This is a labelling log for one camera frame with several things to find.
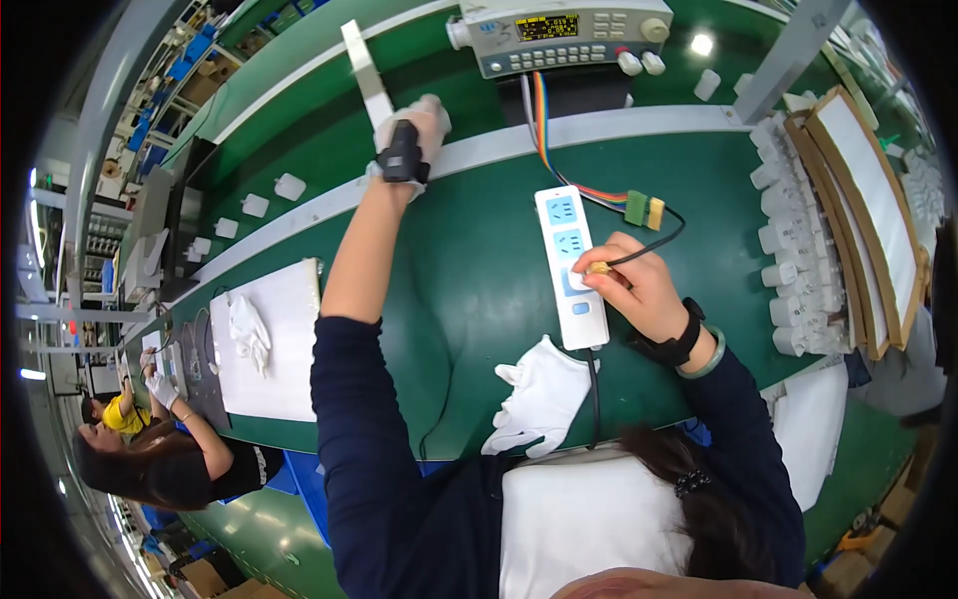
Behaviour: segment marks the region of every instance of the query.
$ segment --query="hair tie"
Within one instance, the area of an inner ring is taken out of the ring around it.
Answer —
[[[681,499],[685,494],[710,482],[712,482],[712,479],[701,470],[693,470],[688,474],[682,474],[675,481],[675,496]]]

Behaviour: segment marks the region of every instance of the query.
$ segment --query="black shirt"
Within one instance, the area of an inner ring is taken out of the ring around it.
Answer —
[[[280,449],[257,446],[221,437],[233,452],[233,466],[216,480],[210,480],[203,452],[199,449],[155,460],[147,472],[147,484],[155,495],[171,503],[199,505],[228,499],[262,489],[283,466]]]
[[[498,597],[506,460],[471,457],[420,475],[380,333],[349,318],[316,322],[312,408],[339,586],[353,599]],[[766,543],[773,582],[798,587],[802,512],[755,380],[726,350],[682,389],[712,433],[708,470]]]

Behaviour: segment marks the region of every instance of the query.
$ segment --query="yellow shirt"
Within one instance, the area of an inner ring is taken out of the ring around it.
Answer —
[[[103,411],[103,425],[112,428],[124,435],[135,435],[143,430],[144,423],[149,424],[149,412],[142,407],[133,406],[125,417],[120,415],[120,399],[118,395],[110,400],[110,405]]]

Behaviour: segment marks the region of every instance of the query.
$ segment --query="green terminal block connector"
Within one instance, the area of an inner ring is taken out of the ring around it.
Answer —
[[[658,231],[662,227],[662,212],[665,202],[658,197],[648,197],[629,190],[626,199],[626,222]]]

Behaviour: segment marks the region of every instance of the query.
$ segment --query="digital display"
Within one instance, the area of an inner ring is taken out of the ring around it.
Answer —
[[[515,21],[515,27],[519,30],[519,41],[572,37],[579,34],[579,16],[577,14],[532,16]]]

